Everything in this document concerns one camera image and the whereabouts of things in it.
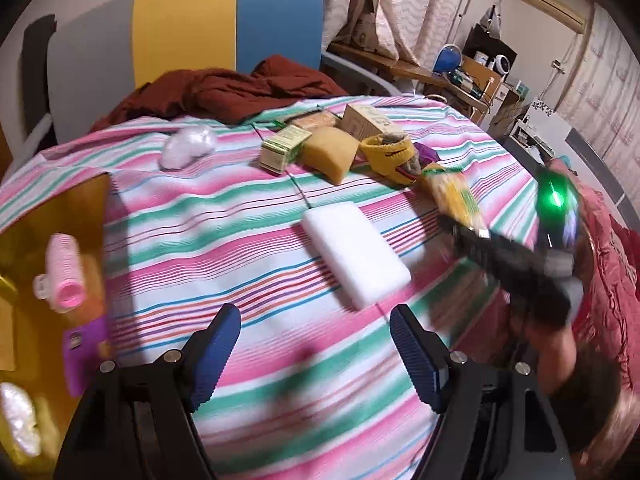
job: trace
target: purple card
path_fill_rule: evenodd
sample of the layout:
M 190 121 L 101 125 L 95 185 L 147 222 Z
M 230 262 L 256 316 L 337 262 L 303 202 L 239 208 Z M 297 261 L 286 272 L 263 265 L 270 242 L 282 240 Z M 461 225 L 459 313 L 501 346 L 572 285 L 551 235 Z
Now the purple card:
M 100 345 L 108 342 L 107 317 L 101 316 L 86 325 L 65 330 L 62 355 L 65 362 L 66 387 L 73 397 L 84 394 L 104 357 Z
M 438 162 L 440 156 L 433 148 L 425 146 L 421 142 L 414 142 L 415 149 L 418 151 L 418 158 L 420 158 L 420 164 L 426 166 L 430 162 Z

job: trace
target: white foam block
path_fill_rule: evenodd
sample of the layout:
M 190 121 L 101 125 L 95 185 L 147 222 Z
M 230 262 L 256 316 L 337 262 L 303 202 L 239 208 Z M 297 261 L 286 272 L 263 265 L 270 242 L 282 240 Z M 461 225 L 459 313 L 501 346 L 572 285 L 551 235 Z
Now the white foam block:
M 310 209 L 302 227 L 356 308 L 411 281 L 409 269 L 353 202 Z

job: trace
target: hand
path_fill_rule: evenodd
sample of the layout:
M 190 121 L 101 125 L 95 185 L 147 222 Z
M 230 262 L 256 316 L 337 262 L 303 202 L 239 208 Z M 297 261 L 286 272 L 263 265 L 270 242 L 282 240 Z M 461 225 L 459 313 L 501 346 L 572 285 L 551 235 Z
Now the hand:
M 511 329 L 522 333 L 521 317 L 511 317 Z M 529 319 L 524 327 L 524 338 L 538 351 L 538 383 L 549 395 L 562 386 L 574 373 L 577 349 L 570 325 L 550 328 Z

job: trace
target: green light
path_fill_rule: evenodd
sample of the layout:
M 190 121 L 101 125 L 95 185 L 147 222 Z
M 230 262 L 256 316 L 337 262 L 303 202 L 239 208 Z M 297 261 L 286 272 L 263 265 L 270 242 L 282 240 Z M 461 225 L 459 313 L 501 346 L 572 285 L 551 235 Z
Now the green light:
M 562 207 L 564 205 L 564 198 L 562 198 L 560 193 L 554 190 L 551 193 L 551 203 L 556 207 Z

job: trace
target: red blanket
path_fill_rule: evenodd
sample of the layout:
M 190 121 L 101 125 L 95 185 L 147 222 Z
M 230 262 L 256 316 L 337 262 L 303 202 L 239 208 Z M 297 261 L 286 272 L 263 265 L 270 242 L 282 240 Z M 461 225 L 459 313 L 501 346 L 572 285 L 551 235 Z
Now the red blanket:
M 564 162 L 555 159 L 551 168 L 566 174 L 580 193 L 580 216 L 588 226 L 595 249 L 593 278 L 574 321 L 574 333 L 578 340 L 592 342 L 617 361 L 623 384 L 640 393 L 640 301 L 636 298 L 636 284 L 613 247 L 615 227 L 609 209 L 600 192 L 581 183 Z M 632 265 L 639 263 L 627 259 Z
M 613 216 L 609 216 L 611 227 L 615 234 L 618 235 L 623 247 L 625 248 L 625 256 L 629 263 L 634 266 L 638 277 L 636 278 L 636 299 L 640 300 L 640 235 L 631 229 L 622 227 L 615 221 Z
M 137 117 L 180 115 L 238 124 L 270 108 L 300 99 L 347 95 L 329 76 L 282 56 L 271 56 L 249 74 L 233 70 L 175 70 L 130 94 L 91 131 Z

